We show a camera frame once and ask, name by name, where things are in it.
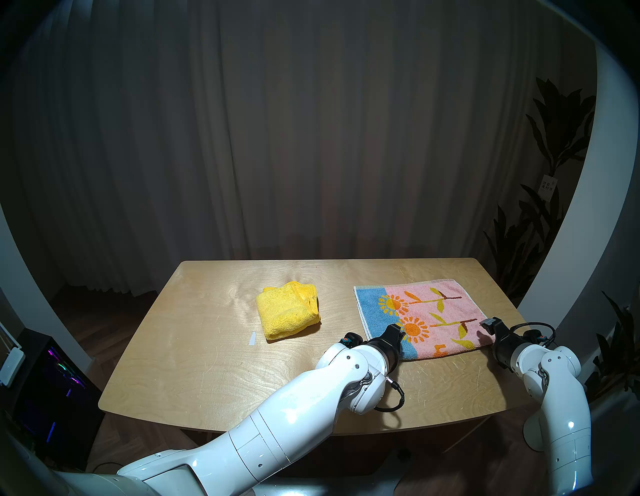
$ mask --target folded towel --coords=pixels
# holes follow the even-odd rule
[[[267,340],[294,335],[320,322],[313,284],[291,281],[282,287],[266,287],[255,302]]]

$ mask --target price tag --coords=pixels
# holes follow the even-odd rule
[[[542,178],[542,182],[540,183],[540,188],[538,190],[538,196],[542,198],[546,202],[551,201],[551,197],[556,190],[556,184],[558,180],[555,177],[550,177],[545,174]]]

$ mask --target wood grain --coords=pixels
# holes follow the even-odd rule
[[[354,285],[440,278],[455,279],[486,315],[499,316],[507,325],[523,321],[474,259],[183,262],[131,339],[99,406],[161,424],[226,431],[275,390],[312,369],[346,332],[364,335]],[[255,296],[263,287],[290,280],[316,285],[322,322],[267,342]],[[249,346],[254,331],[255,345]],[[404,407],[362,417],[343,413],[335,431],[415,429],[529,403],[521,381],[492,360],[484,348],[403,362],[394,376],[406,393]]]

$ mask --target curtain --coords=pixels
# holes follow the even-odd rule
[[[543,167],[534,0],[66,0],[10,72],[29,204],[71,285],[182,260],[480,257]]]

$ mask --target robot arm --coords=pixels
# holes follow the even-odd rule
[[[278,389],[230,431],[196,449],[147,456],[118,475],[142,480],[163,494],[166,473],[188,466],[208,496],[240,495],[329,437],[340,411],[372,410],[396,368],[402,337],[397,325],[364,344],[349,333],[313,371]]]
[[[551,494],[568,494],[591,478],[591,414],[582,384],[580,362],[565,346],[549,350],[519,336],[496,317],[481,325],[495,335],[493,356],[524,382],[540,411],[525,423],[525,440],[547,454]]]

